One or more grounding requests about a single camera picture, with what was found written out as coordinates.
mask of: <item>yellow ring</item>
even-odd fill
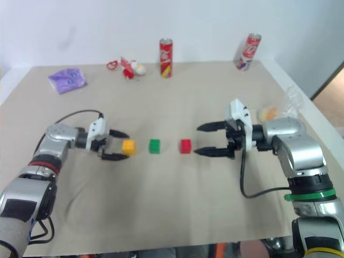
[[[315,252],[330,253],[330,254],[338,255],[340,257],[344,257],[344,253],[342,253],[338,250],[335,250],[332,248],[326,248],[326,247],[314,247],[314,248],[308,249],[305,252],[305,255],[303,257],[305,257],[307,254],[311,254],[311,253],[315,253]]]

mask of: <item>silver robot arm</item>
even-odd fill
[[[226,130],[226,148],[203,147],[194,152],[207,157],[235,157],[242,149],[240,190],[246,198],[255,198],[275,190],[268,189],[248,196],[243,190],[245,151],[273,151],[278,156],[299,218],[292,222],[293,245],[302,256],[344,257],[344,207],[329,179],[323,152],[318,142],[306,132],[306,126],[295,118],[279,118],[252,125],[250,113],[238,99],[226,109],[224,121],[200,125],[197,130]]]
[[[278,156],[299,218],[292,222],[293,244],[304,257],[339,257],[344,253],[344,207],[335,194],[320,145],[298,119],[263,123],[267,144]]]
[[[89,132],[63,124],[50,126],[29,164],[23,168],[0,196],[0,258],[21,258],[27,245],[44,243],[31,236],[38,221],[49,219],[57,191],[56,180],[68,156],[68,149],[83,148],[98,153],[102,160],[118,161],[123,154],[106,154],[109,136],[128,135],[109,129],[103,117],[91,123]]]

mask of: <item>green ring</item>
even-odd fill
[[[314,192],[314,193],[306,193],[304,195],[284,195],[284,199],[287,202],[291,202],[293,200],[313,200],[313,199],[321,199],[324,197],[329,197],[335,195],[335,189],[329,189],[326,191],[322,191],[322,192]]]

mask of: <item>beige tablecloth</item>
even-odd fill
[[[120,70],[103,65],[81,66],[88,85],[59,95],[47,76],[62,68],[33,68],[0,107],[0,189],[29,162],[47,126],[79,109],[104,112],[111,128],[136,141],[137,154],[109,162],[71,150],[52,214],[56,236],[49,244],[29,246],[25,255],[104,253],[291,233],[296,216],[283,200],[285,192],[250,200],[241,196],[240,153],[230,160],[178,151],[182,138],[190,138],[193,149],[226,146],[224,131],[196,128],[224,120],[225,107],[234,98],[253,117],[263,105],[282,99],[282,89],[259,62],[247,72],[231,62],[175,64],[169,79],[150,64],[137,81],[126,81]],[[65,123],[88,128],[95,119],[95,114],[79,114]],[[149,154],[151,138],[161,140],[160,155]],[[120,149],[121,140],[114,140],[111,150]],[[339,174],[336,179],[342,181]],[[271,152],[249,153],[247,192],[287,185]]]

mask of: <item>red and white can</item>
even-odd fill
[[[236,66],[239,70],[246,71],[249,68],[261,39],[262,36],[256,33],[248,35],[245,48],[243,49],[239,63]]]
[[[172,76],[172,48],[171,39],[160,40],[160,74],[164,78]]]

